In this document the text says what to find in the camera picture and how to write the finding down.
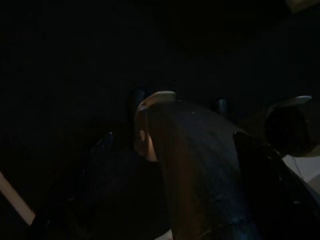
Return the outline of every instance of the wooden stick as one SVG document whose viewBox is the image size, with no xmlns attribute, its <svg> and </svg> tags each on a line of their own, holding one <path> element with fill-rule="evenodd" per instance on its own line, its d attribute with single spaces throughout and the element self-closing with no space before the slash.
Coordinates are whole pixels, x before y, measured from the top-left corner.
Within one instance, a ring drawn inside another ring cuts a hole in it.
<svg viewBox="0 0 320 240">
<path fill-rule="evenodd" d="M 11 186 L 11 184 L 5 179 L 5 177 L 0 172 L 0 192 L 5 196 L 13 208 L 18 212 L 18 214 L 23 218 L 23 220 L 29 226 L 32 224 L 36 215 L 28 207 L 25 201 L 19 196 L 16 190 Z"/>
</svg>

